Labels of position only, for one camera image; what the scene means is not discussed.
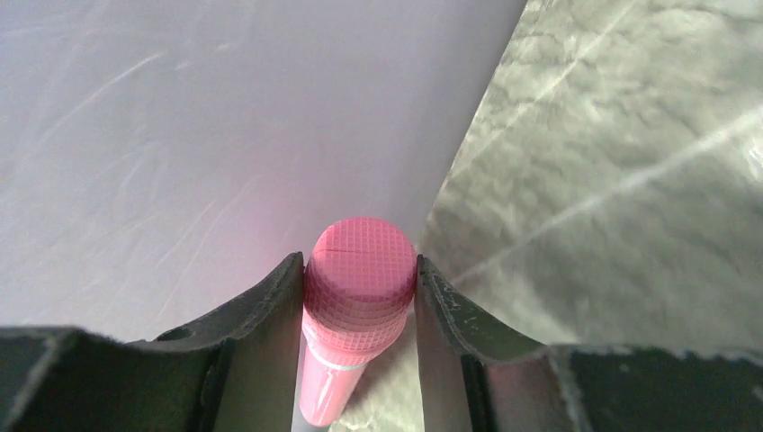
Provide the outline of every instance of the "grid pattern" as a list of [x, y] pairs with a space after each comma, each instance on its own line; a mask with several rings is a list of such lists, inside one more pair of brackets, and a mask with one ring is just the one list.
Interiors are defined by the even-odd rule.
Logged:
[[413, 299], [416, 251], [384, 220], [329, 227], [305, 271], [305, 335], [332, 363], [362, 363], [399, 336]]

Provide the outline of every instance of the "metal surface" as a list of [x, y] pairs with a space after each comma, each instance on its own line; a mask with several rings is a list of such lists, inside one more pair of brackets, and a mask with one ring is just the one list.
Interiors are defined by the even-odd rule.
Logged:
[[427, 430], [759, 431], [763, 356], [548, 346], [418, 263], [419, 380]]
[[302, 269], [292, 254], [254, 288], [152, 342], [0, 330], [2, 429], [289, 430]]

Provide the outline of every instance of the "stainless steel surface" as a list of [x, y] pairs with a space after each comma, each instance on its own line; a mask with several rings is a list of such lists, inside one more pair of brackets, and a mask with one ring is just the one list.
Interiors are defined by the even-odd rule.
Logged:
[[[543, 342], [763, 347], [762, 76], [760, 1], [531, 0], [420, 250]], [[423, 430], [413, 334], [332, 430]]]

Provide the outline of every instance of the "pink cylindrical body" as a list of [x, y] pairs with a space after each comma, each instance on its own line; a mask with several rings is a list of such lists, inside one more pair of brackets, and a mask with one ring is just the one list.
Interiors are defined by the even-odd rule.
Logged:
[[368, 362], [399, 337], [415, 279], [416, 251], [384, 220], [342, 220], [320, 236], [302, 315], [300, 409], [309, 423], [338, 419]]

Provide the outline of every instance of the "textured pink cap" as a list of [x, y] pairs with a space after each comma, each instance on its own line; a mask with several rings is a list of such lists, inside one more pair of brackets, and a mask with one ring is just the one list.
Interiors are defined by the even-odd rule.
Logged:
[[370, 361], [402, 332], [415, 280], [416, 250], [394, 225], [354, 218], [330, 226], [305, 270], [310, 349], [333, 365]]

